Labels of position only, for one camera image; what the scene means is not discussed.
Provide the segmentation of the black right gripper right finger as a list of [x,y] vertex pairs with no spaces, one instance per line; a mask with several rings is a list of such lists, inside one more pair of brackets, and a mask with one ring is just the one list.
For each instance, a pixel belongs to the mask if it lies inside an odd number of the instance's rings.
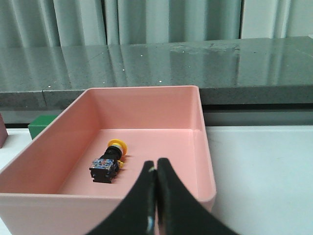
[[188,191],[167,158],[157,161],[157,211],[162,235],[235,235]]

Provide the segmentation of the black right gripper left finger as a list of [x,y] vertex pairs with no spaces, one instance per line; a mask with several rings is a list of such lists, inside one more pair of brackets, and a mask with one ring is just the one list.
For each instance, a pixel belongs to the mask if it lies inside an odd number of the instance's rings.
[[154,162],[145,161],[135,184],[115,210],[89,235],[153,235],[156,221]]

